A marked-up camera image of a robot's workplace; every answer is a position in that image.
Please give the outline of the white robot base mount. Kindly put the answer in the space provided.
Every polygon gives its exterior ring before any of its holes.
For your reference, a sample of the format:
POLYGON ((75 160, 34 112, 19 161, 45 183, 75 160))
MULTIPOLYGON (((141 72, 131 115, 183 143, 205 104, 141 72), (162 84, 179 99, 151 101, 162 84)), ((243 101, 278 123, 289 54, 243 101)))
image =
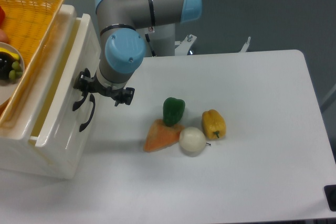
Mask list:
POLYGON ((187 34, 184 38, 176 38, 174 24, 137 30, 145 41, 145 56, 187 56, 213 54, 219 52, 219 46, 228 42, 218 35, 187 34))

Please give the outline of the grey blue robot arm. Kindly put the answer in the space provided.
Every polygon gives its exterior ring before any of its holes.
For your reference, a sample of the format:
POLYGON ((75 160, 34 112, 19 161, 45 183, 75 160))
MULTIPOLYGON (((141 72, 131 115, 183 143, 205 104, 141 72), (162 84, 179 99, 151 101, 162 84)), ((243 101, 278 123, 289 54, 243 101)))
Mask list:
POLYGON ((79 73, 74 88, 83 98, 95 93, 118 104, 129 105, 134 89, 126 83, 146 54, 144 39, 138 33, 150 28, 185 23, 200 18, 202 0, 94 0, 101 41, 101 58, 95 74, 79 73))

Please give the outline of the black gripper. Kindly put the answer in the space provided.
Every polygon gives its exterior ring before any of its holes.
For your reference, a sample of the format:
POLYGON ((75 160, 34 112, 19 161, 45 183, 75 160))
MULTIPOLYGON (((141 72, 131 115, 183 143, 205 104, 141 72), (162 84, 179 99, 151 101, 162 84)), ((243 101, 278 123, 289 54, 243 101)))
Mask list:
POLYGON ((73 88, 81 91, 82 95, 98 93, 104 97, 114 98, 114 106, 118 106, 119 104, 130 105, 135 93, 135 88, 127 87, 124 89, 122 86, 116 86, 102 77, 100 72, 95 73, 91 77, 88 68, 85 68, 84 71, 78 74, 73 88))

